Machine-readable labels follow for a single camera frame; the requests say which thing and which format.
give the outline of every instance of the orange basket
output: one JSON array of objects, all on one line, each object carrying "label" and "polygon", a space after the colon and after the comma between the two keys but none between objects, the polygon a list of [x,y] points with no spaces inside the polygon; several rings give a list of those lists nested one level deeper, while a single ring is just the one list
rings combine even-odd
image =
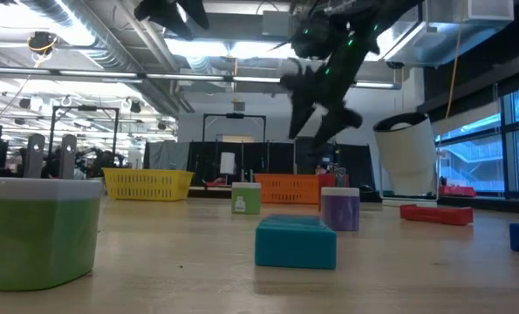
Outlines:
[{"label": "orange basket", "polygon": [[317,204],[318,177],[314,174],[255,174],[263,203]]}]

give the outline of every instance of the purple cylinder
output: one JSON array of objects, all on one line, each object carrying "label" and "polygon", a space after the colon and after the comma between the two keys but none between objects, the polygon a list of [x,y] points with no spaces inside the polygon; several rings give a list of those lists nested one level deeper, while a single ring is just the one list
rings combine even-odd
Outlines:
[{"label": "purple cylinder", "polygon": [[321,219],[334,231],[358,231],[359,190],[357,188],[322,188]]}]

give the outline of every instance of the wooden table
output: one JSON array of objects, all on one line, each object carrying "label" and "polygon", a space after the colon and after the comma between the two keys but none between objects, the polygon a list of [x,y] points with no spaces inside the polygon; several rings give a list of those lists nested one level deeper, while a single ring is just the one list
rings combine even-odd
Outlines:
[{"label": "wooden table", "polygon": [[[108,201],[91,276],[52,290],[0,293],[0,313],[517,313],[519,215],[476,211],[472,227],[399,219],[363,206],[341,233],[337,270],[254,265],[260,217],[229,200]],[[263,206],[268,213],[318,213]]]}]

